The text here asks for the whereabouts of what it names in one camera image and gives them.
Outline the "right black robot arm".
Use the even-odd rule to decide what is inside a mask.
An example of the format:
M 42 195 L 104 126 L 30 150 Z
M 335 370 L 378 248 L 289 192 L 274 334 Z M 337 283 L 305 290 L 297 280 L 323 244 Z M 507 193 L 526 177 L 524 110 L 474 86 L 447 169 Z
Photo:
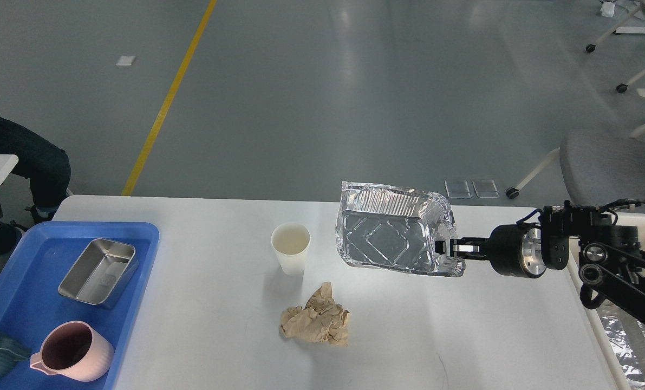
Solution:
M 486 260 L 503 276 L 538 278 L 563 269 L 568 239 L 579 244 L 579 298 L 587 309 L 610 301 L 645 325 L 645 250 L 634 225 L 620 225 L 618 211 L 645 206 L 645 200 L 619 199 L 602 206 L 535 209 L 514 224 L 498 225 L 489 237 L 434 242 L 438 254 Z

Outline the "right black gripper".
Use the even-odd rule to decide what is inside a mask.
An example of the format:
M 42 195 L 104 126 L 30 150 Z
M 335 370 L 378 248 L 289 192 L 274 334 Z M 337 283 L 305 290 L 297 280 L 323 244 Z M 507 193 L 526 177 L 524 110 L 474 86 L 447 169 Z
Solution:
M 543 228 L 499 225 L 489 238 L 436 240 L 434 258 L 488 260 L 502 276 L 538 278 L 549 269 L 565 269 L 568 249 L 567 237 L 545 232 Z

